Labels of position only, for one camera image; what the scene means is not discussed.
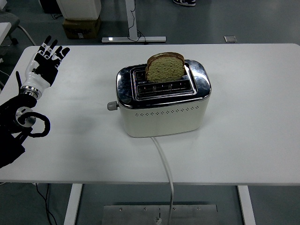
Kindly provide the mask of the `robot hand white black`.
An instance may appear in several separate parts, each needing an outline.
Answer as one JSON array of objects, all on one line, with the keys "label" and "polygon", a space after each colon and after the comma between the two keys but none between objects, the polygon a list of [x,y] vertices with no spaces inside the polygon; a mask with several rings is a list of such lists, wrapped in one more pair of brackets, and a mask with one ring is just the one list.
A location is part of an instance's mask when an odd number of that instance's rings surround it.
[{"label": "robot hand white black", "polygon": [[37,53],[32,56],[25,70],[23,89],[36,89],[42,93],[54,83],[58,74],[58,67],[70,49],[62,46],[56,47],[58,40],[50,42],[51,39],[52,37],[48,36]]}]

